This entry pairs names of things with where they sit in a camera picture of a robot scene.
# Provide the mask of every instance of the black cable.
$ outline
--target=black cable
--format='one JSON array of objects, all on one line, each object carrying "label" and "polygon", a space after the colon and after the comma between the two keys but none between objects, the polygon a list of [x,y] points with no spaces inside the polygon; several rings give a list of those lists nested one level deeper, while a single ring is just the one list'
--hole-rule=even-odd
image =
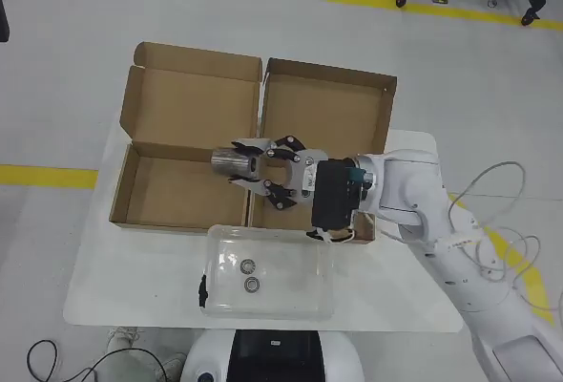
[{"label": "black cable", "polygon": [[[46,379],[42,379],[35,374],[35,371],[33,371],[33,367],[31,366],[31,352],[35,348],[37,348],[38,345],[45,344],[45,343],[52,345],[52,348],[54,349],[54,359],[52,361],[51,370],[49,371],[48,376],[46,377]],[[94,382],[97,382],[97,371],[95,370],[95,368],[101,362],[103,362],[103,360],[105,360],[106,358],[108,358],[112,354],[116,354],[116,353],[122,352],[122,351],[132,351],[132,350],[142,351],[142,352],[145,352],[147,354],[150,354],[150,356],[152,356],[155,359],[155,361],[158,363],[158,366],[162,370],[163,377],[165,378],[165,381],[169,382],[169,378],[167,378],[167,372],[163,368],[163,364],[160,362],[160,360],[154,354],[152,354],[150,351],[142,349],[142,348],[127,348],[127,349],[119,349],[119,350],[111,351],[111,352],[107,353],[106,355],[102,356],[101,358],[99,358],[99,360],[97,362],[95,362],[95,364],[92,365],[90,368],[84,368],[83,370],[81,370],[79,373],[77,373],[73,377],[71,377],[69,379],[65,379],[63,381],[59,381],[59,382],[71,382],[71,381],[75,380],[78,376],[82,375],[82,373],[84,371],[86,371],[87,373],[80,380],[80,382],[84,382],[91,373],[93,373]],[[58,357],[58,349],[57,349],[56,344],[52,340],[40,340],[40,341],[36,342],[35,344],[31,345],[30,349],[27,351],[27,370],[30,372],[30,375],[36,381],[38,381],[38,382],[50,382],[51,377],[52,377],[52,373],[54,372],[54,368],[56,368],[57,357]]]}]

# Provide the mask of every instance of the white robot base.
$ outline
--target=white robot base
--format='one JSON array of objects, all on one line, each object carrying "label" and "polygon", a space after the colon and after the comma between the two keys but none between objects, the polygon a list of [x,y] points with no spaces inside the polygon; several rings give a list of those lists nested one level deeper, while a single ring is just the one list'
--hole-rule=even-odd
[{"label": "white robot base", "polygon": [[356,349],[337,331],[206,330],[180,382],[364,382]]}]

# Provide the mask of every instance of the white shoe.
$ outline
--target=white shoe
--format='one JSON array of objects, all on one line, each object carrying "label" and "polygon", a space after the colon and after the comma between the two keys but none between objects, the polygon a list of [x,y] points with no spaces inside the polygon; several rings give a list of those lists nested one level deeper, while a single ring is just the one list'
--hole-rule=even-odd
[{"label": "white shoe", "polygon": [[130,348],[138,338],[137,327],[114,327],[108,332],[106,348],[108,352]]},{"label": "white shoe", "polygon": [[165,381],[165,375],[160,368],[157,368],[156,382],[179,382],[185,362],[186,354],[183,352],[177,352],[169,357],[165,362],[163,362],[163,369],[167,373],[168,381]]}]

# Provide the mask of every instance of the box lid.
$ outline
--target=box lid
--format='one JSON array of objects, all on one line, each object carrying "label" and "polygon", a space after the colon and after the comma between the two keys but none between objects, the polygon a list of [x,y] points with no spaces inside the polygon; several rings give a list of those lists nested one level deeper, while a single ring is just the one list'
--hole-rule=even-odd
[{"label": "box lid", "polygon": [[271,58],[264,138],[294,135],[331,158],[383,153],[397,78]]},{"label": "box lid", "polygon": [[120,125],[135,142],[211,149],[256,134],[258,57],[140,43]]}]

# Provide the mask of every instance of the white cable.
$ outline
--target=white cable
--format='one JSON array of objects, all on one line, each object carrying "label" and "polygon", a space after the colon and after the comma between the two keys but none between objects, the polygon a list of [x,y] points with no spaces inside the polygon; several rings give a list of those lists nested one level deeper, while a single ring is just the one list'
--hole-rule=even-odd
[{"label": "white cable", "polygon": [[[496,212],[495,214],[491,215],[491,217],[489,217],[488,219],[483,220],[482,223],[480,223],[480,226],[483,227],[484,225],[490,224],[492,223],[495,219],[497,219],[498,216],[504,214],[504,213],[508,213],[510,212],[514,206],[515,203],[517,202],[517,200],[521,197],[521,195],[523,194],[523,191],[525,189],[525,185],[526,185],[526,170],[525,168],[517,161],[503,161],[497,164],[494,164],[493,166],[487,168],[486,170],[484,170],[483,172],[481,172],[481,174],[479,174],[473,181],[470,182],[469,186],[466,187],[466,189],[451,203],[451,206],[449,207],[448,210],[448,220],[449,223],[451,224],[451,227],[453,229],[454,232],[455,231],[455,226],[453,224],[453,220],[451,219],[451,209],[453,208],[453,206],[455,206],[455,204],[457,204],[460,199],[462,199],[462,197],[464,197],[469,191],[470,189],[483,177],[485,176],[489,171],[498,168],[498,167],[502,167],[502,166],[506,166],[506,165],[515,165],[517,167],[519,167],[519,169],[521,169],[521,173],[522,173],[522,179],[521,179],[521,188],[519,189],[519,192],[517,193],[517,195],[515,197],[513,197],[512,201],[503,209],[501,209],[500,211]],[[479,254],[479,248],[480,245],[478,244],[476,249],[475,249],[475,257],[476,259],[473,259],[468,252],[466,252],[466,250],[461,247],[461,251],[462,253],[467,256],[473,263],[475,263],[477,266],[483,268],[483,269],[487,269],[487,270],[497,270],[497,271],[502,271],[502,277],[500,279],[492,279],[488,276],[483,276],[486,280],[489,280],[490,282],[494,282],[494,283],[500,283],[502,281],[506,280],[506,276],[507,276],[507,271],[510,269],[513,269],[515,267],[520,266],[521,264],[524,263],[524,260],[528,257],[528,239],[533,239],[536,241],[536,243],[538,244],[538,249],[536,250],[536,254],[534,255],[533,259],[526,265],[525,268],[523,268],[520,272],[518,272],[514,279],[512,279],[512,283],[511,286],[513,289],[515,289],[517,291],[517,294],[519,295],[519,297],[521,297],[521,299],[528,304],[529,306],[531,306],[532,308],[536,308],[539,310],[545,310],[545,311],[555,311],[557,312],[557,314],[559,315],[559,326],[561,327],[561,330],[563,332],[563,289],[561,291],[561,293],[559,294],[559,299],[557,300],[557,307],[555,308],[546,308],[546,307],[540,307],[537,306],[535,304],[532,304],[530,302],[530,300],[523,295],[523,293],[521,293],[521,291],[519,290],[518,286],[517,286],[517,281],[530,269],[534,266],[534,264],[536,263],[536,261],[538,260],[538,258],[540,257],[540,249],[541,249],[541,245],[540,245],[540,239],[535,236],[535,235],[529,235],[529,236],[523,236],[521,235],[519,232],[517,232],[516,230],[512,229],[512,228],[508,228],[508,227],[497,227],[496,229],[507,229],[511,232],[514,232],[515,234],[517,234],[519,236],[519,240],[510,242],[509,245],[507,246],[506,250],[504,251],[504,254],[502,256],[502,268],[494,268],[494,267],[490,267],[487,265],[484,265],[483,263],[480,262],[480,254]],[[515,243],[517,242],[523,242],[525,244],[525,253],[524,253],[524,260],[522,260],[521,262],[519,262],[518,264],[512,266],[511,268],[508,267],[507,264],[507,256],[509,254],[509,252],[511,251],[512,248],[514,248]]]},{"label": "white cable", "polygon": [[349,234],[349,237],[347,239],[343,239],[340,242],[336,242],[337,244],[342,244],[342,243],[348,243],[351,242],[352,240],[354,240],[356,238],[356,231],[355,230],[351,230],[351,233]]}]

